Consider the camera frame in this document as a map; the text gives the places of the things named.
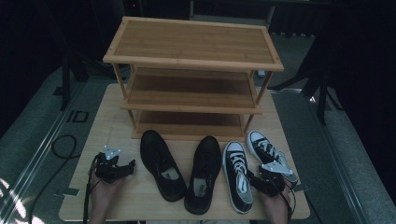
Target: wooden shoe rack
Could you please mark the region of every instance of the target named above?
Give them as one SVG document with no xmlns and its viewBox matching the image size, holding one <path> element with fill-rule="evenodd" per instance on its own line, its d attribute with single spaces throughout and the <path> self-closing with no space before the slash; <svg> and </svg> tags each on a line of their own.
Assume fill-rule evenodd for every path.
<svg viewBox="0 0 396 224">
<path fill-rule="evenodd" d="M 132 138 L 153 129 L 165 139 L 245 141 L 261 98 L 282 71 L 264 26 L 124 17 L 104 57 L 122 93 Z M 131 66 L 127 83 L 120 64 Z M 259 91 L 253 81 L 266 71 Z"/>
</svg>

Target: black wire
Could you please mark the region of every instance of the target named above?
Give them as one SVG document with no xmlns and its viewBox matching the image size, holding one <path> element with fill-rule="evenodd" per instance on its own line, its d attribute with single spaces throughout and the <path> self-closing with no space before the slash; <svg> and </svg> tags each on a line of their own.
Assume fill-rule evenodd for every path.
<svg viewBox="0 0 396 224">
<path fill-rule="evenodd" d="M 286 186 L 288 186 L 288 189 L 291 191 L 291 195 L 293 195 L 293 201 L 294 201 L 294 205 L 293 205 L 293 209 L 291 210 L 291 217 L 293 216 L 293 214 L 294 214 L 294 211 L 296 210 L 296 195 L 295 195 L 295 193 L 294 193 L 294 190 L 293 189 L 291 189 L 291 187 L 289 187 L 289 185 L 286 185 Z"/>
<path fill-rule="evenodd" d="M 70 155 L 68 157 L 63 157 L 63 156 L 59 156 L 58 153 L 55 152 L 55 143 L 61 139 L 61 138 L 66 138 L 66 137 L 70 137 L 73 142 L 73 149 L 70 152 Z M 50 182 L 52 181 L 52 179 L 59 174 L 59 172 L 61 172 L 61 170 L 64 168 L 64 166 L 67 164 L 67 162 L 71 159 L 74 158 L 78 158 L 79 155 L 77 156 L 73 156 L 73 154 L 75 153 L 76 149 L 77 149 L 77 139 L 75 136 L 71 135 L 71 134 L 65 134 L 65 135 L 61 135 L 59 137 L 57 137 L 50 145 L 52 152 L 54 152 L 55 156 L 61 158 L 61 159 L 65 159 L 64 163 L 61 165 L 61 167 L 58 168 L 58 170 L 52 175 L 52 177 L 49 179 L 49 181 L 44 185 L 44 187 L 40 190 L 40 192 L 37 194 L 37 196 L 35 196 L 35 200 L 33 201 L 33 205 L 32 208 L 29 212 L 29 223 L 32 224 L 32 220 L 33 220 L 33 212 L 35 210 L 35 205 L 37 204 L 38 199 L 40 198 L 41 194 L 44 192 L 44 190 L 47 188 L 47 186 L 50 184 Z"/>
<path fill-rule="evenodd" d="M 97 160 L 98 156 L 95 156 L 92 160 L 91 163 L 91 169 L 90 169 L 90 173 L 88 176 L 88 183 L 87 183 L 87 188 L 85 189 L 85 199 L 84 199 L 84 215 L 82 218 L 82 223 L 86 224 L 88 222 L 88 209 L 89 209 L 89 205 L 90 205 L 90 194 L 91 194 L 91 181 L 92 181 L 92 174 L 93 174 L 93 169 L 94 166 L 96 164 L 96 160 Z M 99 184 L 99 182 L 102 179 L 100 179 L 93 187 L 96 187 L 97 184 Z"/>
</svg>

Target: human arm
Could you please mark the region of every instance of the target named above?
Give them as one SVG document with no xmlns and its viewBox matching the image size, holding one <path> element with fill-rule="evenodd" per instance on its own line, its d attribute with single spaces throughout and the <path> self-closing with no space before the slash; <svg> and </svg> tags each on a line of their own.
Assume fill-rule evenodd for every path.
<svg viewBox="0 0 396 224">
<path fill-rule="evenodd" d="M 289 222 L 290 188 L 288 186 L 290 186 L 290 182 L 285 179 L 285 184 L 287 186 L 285 186 L 281 193 L 288 204 L 286 204 L 284 198 L 280 194 L 270 197 L 259 191 L 260 200 L 264 205 L 265 215 L 267 215 L 272 224 L 287 224 Z"/>
<path fill-rule="evenodd" d="M 92 212 L 90 217 L 91 224 L 103 224 L 106 222 L 106 216 L 110 205 L 113 202 L 116 194 L 119 192 L 125 178 L 118 179 L 112 184 L 99 179 L 95 174 L 92 174 Z"/>
</svg>

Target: floor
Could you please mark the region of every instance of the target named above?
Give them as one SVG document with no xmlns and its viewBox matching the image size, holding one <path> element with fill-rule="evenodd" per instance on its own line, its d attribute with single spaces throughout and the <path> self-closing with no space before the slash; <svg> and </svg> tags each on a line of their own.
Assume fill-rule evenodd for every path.
<svg viewBox="0 0 396 224">
<path fill-rule="evenodd" d="M 199 16 L 195 19 L 265 23 Z M 313 41 L 313 38 L 303 36 L 273 35 L 272 38 L 285 71 L 275 74 L 270 86 L 296 73 Z M 92 74 L 87 83 L 73 81 L 73 100 L 65 111 L 60 111 L 61 99 L 52 93 L 61 85 L 61 71 L 59 69 L 47 78 L 0 140 L 0 150 L 7 152 L 0 158 L 3 164 L 0 171 L 2 222 L 27 223 L 32 219 L 34 223 L 63 223 L 58 212 L 63 192 L 78 162 L 68 155 L 77 155 L 83 149 L 106 85 L 116 80 Z M 260 77 L 255 77 L 257 85 L 261 81 Z M 347 115 L 328 102 L 327 125 L 321 125 L 316 116 L 315 98 L 308 99 L 300 93 L 304 82 L 272 92 L 306 189 L 305 195 L 311 202 L 311 216 L 291 223 L 392 223 L 396 220 L 395 206 Z M 69 134 L 76 137 L 76 144 Z M 61 159 L 56 154 L 68 159 Z"/>
</svg>

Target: shoe insole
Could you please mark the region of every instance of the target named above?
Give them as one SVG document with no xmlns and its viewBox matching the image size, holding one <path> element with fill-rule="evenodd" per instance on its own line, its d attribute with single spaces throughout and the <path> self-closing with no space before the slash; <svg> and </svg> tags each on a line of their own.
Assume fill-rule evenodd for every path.
<svg viewBox="0 0 396 224">
<path fill-rule="evenodd" d="M 169 169 L 162 172 L 161 175 L 167 179 L 172 179 L 172 180 L 178 179 L 177 171 L 173 167 L 169 167 Z"/>
<path fill-rule="evenodd" d="M 236 188 L 236 192 L 238 193 L 239 198 L 241 198 L 242 201 L 244 201 L 244 203 L 253 203 L 253 196 L 251 195 L 250 186 L 247 188 L 245 192 L 242 192 L 241 190 Z"/>
<path fill-rule="evenodd" d="M 206 180 L 203 178 L 194 178 L 194 194 L 197 197 L 204 197 L 206 192 Z"/>
<path fill-rule="evenodd" d="M 194 194 L 197 197 L 204 197 L 207 189 L 206 184 L 206 172 L 198 172 L 197 176 L 194 178 Z"/>
</svg>

